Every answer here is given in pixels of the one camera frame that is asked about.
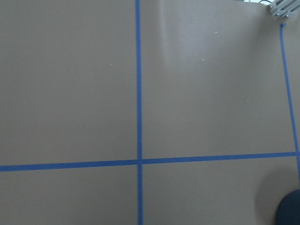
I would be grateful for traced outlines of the dark blue saucepan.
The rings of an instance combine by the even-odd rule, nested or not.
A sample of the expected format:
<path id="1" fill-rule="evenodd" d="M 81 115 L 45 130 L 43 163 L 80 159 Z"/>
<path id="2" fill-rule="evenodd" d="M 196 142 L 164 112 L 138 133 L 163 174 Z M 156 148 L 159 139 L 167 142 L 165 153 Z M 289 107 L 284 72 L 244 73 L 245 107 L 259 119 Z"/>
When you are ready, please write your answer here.
<path id="1" fill-rule="evenodd" d="M 300 190 L 287 194 L 280 202 L 276 213 L 276 225 L 300 224 Z"/>

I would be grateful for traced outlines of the aluminium frame post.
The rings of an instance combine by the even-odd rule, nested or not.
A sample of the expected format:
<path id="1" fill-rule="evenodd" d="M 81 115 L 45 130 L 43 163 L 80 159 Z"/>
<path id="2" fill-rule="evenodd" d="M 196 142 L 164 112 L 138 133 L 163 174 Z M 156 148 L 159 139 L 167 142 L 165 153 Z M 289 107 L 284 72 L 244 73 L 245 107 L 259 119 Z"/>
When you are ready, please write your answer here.
<path id="1" fill-rule="evenodd" d="M 272 16 L 289 18 L 300 9 L 300 0 L 274 0 L 268 7 Z"/>

